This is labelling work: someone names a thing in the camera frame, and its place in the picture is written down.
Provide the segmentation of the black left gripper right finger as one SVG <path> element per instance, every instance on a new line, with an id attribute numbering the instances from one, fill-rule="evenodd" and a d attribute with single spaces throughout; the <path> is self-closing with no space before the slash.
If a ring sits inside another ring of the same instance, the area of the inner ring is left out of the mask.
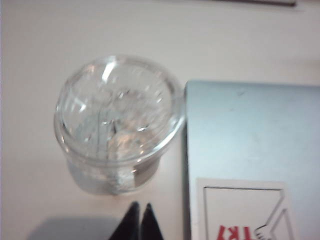
<path id="1" fill-rule="evenodd" d="M 140 225 L 141 240 L 164 240 L 151 203 L 146 205 Z"/>

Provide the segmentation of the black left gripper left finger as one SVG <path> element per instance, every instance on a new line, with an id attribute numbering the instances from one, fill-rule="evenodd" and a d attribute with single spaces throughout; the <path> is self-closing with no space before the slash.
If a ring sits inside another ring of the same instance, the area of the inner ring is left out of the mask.
<path id="1" fill-rule="evenodd" d="M 140 231 L 140 205 L 133 201 L 109 240 L 138 240 Z"/>

